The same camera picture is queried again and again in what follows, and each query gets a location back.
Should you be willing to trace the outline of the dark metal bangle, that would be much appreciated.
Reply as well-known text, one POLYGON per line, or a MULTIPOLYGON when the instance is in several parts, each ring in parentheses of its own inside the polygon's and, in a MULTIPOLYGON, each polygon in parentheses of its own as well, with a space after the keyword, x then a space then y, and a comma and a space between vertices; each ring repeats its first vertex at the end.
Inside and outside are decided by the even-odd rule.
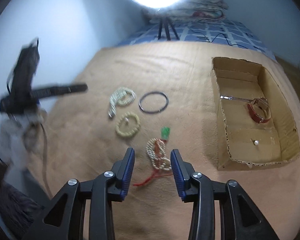
POLYGON ((139 109, 143 113, 157 114, 164 111, 169 104, 168 96, 161 91, 144 94, 139 100, 139 109))

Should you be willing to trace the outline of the cardboard box tray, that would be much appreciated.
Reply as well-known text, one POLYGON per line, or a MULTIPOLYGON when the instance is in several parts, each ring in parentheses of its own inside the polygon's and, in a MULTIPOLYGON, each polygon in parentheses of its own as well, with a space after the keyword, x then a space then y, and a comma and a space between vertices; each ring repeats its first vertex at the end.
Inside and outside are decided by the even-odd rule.
POLYGON ((218 169, 283 166, 300 156, 297 126, 279 85, 261 64, 215 57, 218 169))

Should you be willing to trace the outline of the tan blanket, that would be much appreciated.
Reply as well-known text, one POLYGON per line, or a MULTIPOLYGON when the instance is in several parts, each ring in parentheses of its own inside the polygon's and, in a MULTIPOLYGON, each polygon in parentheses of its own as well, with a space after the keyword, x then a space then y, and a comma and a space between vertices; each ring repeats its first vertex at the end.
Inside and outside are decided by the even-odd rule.
POLYGON ((300 156, 283 166, 218 169, 217 113, 211 78, 215 57, 266 67, 282 90, 300 140, 300 102, 282 67, 256 51, 200 42, 154 42, 99 51, 77 81, 84 94, 59 99, 45 122, 47 150, 39 148, 29 170, 52 194, 76 178, 95 178, 135 150, 128 196, 115 203, 117 239, 187 239, 192 207, 181 201, 170 152, 212 180, 236 180, 280 239, 300 229, 300 156), (140 98, 164 92, 167 108, 143 113, 140 98))

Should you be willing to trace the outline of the blue checkered bedsheet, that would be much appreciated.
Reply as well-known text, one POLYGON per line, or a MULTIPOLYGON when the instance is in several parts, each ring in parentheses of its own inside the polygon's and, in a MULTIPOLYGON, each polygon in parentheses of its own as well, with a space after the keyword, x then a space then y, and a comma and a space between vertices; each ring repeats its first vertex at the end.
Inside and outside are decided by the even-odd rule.
MULTIPOLYGON (((273 52, 241 22, 233 20, 175 22, 174 26, 180 41, 217 43, 250 49, 258 51, 272 60, 276 59, 273 52)), ((155 23, 143 27, 117 45, 126 46, 157 41, 166 41, 166 35, 162 30, 162 38, 158 39, 158 24, 155 23)))

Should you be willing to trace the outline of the black tripod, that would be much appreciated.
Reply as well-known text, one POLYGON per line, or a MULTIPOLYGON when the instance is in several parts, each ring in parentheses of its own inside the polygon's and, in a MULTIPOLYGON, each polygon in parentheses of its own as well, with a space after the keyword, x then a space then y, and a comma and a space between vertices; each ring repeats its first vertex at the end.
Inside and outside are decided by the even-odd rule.
POLYGON ((174 36, 177 40, 180 40, 179 35, 175 29, 175 26, 173 25, 173 22, 170 17, 161 17, 159 19, 159 25, 158 25, 158 39, 160 40, 162 38, 162 30, 164 29, 166 40, 170 41, 170 29, 173 31, 174 36))

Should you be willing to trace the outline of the folded floral quilt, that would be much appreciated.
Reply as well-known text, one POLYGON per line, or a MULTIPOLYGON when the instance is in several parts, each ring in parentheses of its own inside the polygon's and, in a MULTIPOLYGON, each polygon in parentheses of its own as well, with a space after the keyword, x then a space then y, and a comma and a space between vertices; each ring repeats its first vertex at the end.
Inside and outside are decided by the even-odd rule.
POLYGON ((217 21, 225 19, 228 5, 224 0, 182 0, 163 9, 143 7, 146 20, 157 23, 161 17, 173 21, 217 21))

